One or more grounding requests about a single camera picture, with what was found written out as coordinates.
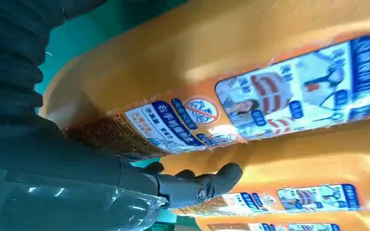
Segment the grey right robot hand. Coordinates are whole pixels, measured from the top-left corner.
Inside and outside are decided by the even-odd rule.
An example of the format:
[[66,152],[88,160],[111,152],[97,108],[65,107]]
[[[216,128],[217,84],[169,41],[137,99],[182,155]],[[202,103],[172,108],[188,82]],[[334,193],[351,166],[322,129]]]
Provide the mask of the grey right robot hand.
[[229,192],[243,171],[162,174],[66,140],[45,119],[0,115],[0,231],[142,231],[160,211]]

